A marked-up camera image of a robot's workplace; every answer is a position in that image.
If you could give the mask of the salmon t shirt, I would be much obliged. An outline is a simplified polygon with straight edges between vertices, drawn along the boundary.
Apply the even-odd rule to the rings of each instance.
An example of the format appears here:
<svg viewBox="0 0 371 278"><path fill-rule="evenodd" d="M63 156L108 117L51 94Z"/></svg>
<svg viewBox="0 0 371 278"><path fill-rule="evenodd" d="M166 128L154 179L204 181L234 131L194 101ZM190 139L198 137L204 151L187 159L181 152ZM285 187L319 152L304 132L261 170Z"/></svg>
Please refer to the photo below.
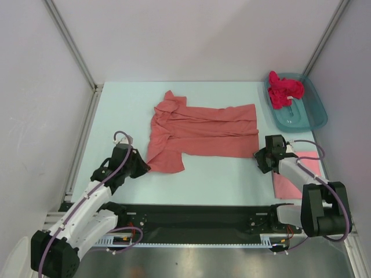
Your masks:
<svg viewBox="0 0 371 278"><path fill-rule="evenodd" d="M185 169L182 155L252 158L259 149L256 107L189 107L186 97L165 93L151 119L147 164L160 173Z"/></svg>

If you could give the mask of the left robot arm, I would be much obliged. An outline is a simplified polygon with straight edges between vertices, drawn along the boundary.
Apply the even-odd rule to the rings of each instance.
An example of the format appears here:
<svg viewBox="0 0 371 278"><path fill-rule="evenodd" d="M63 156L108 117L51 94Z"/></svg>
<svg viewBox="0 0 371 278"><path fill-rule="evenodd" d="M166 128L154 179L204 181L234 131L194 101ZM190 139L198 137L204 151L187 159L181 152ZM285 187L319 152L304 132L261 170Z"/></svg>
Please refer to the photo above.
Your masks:
<svg viewBox="0 0 371 278"><path fill-rule="evenodd" d="M150 167L138 150L117 143L111 157L96 169L81 197L49 229L31 238L31 269L39 277L73 277L86 253L107 233L127 232L129 246L143 238L126 207L111 201L126 178L145 175Z"/></svg>

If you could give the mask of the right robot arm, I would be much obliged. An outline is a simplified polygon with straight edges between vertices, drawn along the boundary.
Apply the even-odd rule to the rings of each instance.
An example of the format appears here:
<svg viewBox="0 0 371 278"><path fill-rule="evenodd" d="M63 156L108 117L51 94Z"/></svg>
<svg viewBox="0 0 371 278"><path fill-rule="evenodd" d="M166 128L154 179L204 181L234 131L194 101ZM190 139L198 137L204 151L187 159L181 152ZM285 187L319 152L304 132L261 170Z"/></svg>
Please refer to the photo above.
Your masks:
<svg viewBox="0 0 371 278"><path fill-rule="evenodd" d="M297 140L316 145L309 140ZM331 242L344 241L352 230L350 207L345 185L329 181L305 164L320 161L325 151L316 145L317 158L298 156L290 141L282 135L265 136L265 147L253 157L264 174L273 172L287 178L300 192L301 205L279 204L276 213L267 218L273 232L282 232L288 225L301 228L308 237L324 237Z"/></svg>

